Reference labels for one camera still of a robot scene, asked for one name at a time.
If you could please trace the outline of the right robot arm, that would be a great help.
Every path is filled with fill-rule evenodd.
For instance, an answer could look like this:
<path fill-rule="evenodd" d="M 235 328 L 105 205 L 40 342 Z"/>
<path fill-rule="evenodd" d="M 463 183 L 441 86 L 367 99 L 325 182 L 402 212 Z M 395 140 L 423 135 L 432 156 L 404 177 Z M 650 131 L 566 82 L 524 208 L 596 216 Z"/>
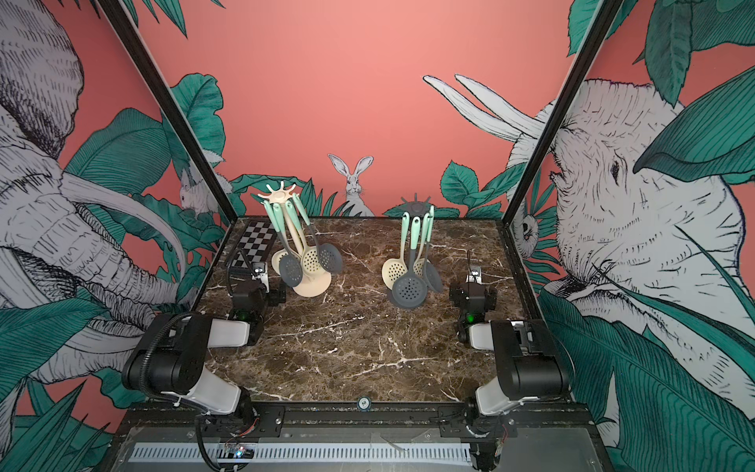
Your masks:
<path fill-rule="evenodd" d="M 503 428 L 501 420 L 510 411 L 525 403 L 567 397 L 569 375 L 543 321 L 488 321 L 486 314 L 495 308 L 497 296 L 476 281 L 452 283 L 449 299 L 460 311 L 459 341 L 494 354 L 495 377 L 475 390 L 464 413 L 472 436 L 487 438 Z"/>

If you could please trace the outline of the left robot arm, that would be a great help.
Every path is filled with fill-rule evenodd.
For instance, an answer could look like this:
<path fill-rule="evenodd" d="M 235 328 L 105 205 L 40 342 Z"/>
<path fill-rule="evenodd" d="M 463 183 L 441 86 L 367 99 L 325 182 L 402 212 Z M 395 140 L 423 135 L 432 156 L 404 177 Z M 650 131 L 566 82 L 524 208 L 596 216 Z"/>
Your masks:
<path fill-rule="evenodd" d="M 227 318 L 192 311 L 157 316 L 132 351 L 121 382 L 130 391 L 213 415 L 247 415 L 248 395 L 206 369 L 210 348 L 254 346 L 265 312 L 286 301 L 285 285 L 268 289 L 257 279 L 239 283 Z"/>

